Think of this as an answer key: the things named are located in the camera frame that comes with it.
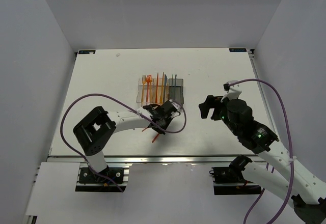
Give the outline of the yellow-orange knife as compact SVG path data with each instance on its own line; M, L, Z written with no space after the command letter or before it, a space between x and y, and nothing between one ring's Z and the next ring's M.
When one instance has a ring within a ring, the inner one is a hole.
M159 97L159 102L160 104L163 104L162 102L162 96L163 96L163 88L164 88L164 72L162 73L162 77L161 77L161 85L160 85L160 97Z

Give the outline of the blue knife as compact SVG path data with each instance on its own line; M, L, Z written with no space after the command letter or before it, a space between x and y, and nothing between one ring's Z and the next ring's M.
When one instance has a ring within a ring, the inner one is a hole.
M166 74L164 74L164 88L163 88L163 96L162 96L162 102L165 102L165 97L166 97L166 87L167 87L167 83L168 83L168 77Z

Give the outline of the red-orange fork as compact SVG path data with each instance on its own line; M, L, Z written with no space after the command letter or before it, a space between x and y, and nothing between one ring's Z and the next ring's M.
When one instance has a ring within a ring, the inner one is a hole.
M145 82L146 82L146 102L148 103L149 102L149 90L150 90L149 87L150 87L150 83L151 83L151 75L146 76Z

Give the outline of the red-orange knife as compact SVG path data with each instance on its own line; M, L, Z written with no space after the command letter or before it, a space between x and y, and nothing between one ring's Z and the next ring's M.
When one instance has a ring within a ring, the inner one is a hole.
M158 102L158 85L159 85L159 73L156 76L156 85L155 85L155 103Z

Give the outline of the blue chopstick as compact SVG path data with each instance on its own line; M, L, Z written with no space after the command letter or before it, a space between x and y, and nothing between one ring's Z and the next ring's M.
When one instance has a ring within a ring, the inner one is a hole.
M175 77L174 77L174 100L176 100L176 83L177 83L177 74L175 74Z
M171 78L171 87L170 87L170 99L174 99L175 97L175 85L174 85L174 74L172 74Z

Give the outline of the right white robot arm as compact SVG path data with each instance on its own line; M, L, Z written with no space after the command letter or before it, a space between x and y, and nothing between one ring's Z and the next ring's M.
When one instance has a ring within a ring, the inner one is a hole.
M249 158L238 156L230 164L233 181L240 183L246 179L281 199L288 197L288 204L304 223L325 221L325 182L291 157L272 130L254 120L252 109L245 101L209 95L199 104L201 118L206 119L210 109L213 109L212 120L223 121L245 148L282 175L273 179L272 173L264 173Z

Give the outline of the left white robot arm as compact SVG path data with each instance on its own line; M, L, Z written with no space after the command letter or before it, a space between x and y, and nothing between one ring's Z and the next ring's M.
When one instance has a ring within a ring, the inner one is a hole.
M131 110L116 112L111 118L108 111L101 106L92 109L73 128L73 133L92 168L90 177L97 183L107 179L103 149L113 134L138 128L151 128L158 134L165 134L173 118L180 115L180 111L181 106L171 100L162 105L145 105L135 113Z

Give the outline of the amber plastic container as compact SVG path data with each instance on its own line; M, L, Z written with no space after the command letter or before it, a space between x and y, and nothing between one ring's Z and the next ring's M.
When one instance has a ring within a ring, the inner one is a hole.
M166 76L154 78L149 91L150 102L162 105L168 99L168 78Z

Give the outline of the clear plastic container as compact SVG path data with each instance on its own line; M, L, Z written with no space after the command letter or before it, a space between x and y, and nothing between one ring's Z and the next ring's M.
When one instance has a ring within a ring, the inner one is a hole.
M138 94L136 103L139 106L148 105L154 102L154 79L152 75L149 75L149 81L146 81L147 77L140 77L138 80Z

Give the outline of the smoky grey plastic container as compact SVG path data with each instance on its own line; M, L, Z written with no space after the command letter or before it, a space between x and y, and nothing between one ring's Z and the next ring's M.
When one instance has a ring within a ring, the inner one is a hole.
M184 82L182 78L169 78L168 79L168 88L169 88L169 94L168 99L174 100L178 102L181 105L184 105Z

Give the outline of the right blue table sticker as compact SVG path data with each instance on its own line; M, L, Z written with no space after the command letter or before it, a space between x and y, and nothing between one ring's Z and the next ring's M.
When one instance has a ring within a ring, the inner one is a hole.
M246 48L229 48L230 52L247 52Z

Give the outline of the blue table sticker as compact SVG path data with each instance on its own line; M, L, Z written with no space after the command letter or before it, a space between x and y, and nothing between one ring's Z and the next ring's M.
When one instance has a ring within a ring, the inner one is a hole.
M229 48L230 52L247 52L246 48Z
M95 54L96 50L79 50L78 54Z

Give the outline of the left blue table sticker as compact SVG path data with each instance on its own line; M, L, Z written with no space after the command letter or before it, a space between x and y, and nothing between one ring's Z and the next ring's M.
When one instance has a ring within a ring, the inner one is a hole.
M78 54L95 54L96 50L79 50Z

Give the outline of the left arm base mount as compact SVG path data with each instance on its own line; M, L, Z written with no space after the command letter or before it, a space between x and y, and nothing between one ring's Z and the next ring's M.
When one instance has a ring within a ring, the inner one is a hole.
M98 174L81 166L75 186L76 192L123 192L127 186L128 169L108 166Z

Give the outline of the aluminium table rail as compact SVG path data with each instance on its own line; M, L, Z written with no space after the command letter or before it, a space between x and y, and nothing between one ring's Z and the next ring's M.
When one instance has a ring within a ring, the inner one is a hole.
M258 156L247 156L258 163L266 161ZM162 157L105 157L107 163L227 163L232 162L236 156L162 156ZM83 162L81 157L48 157L46 162Z

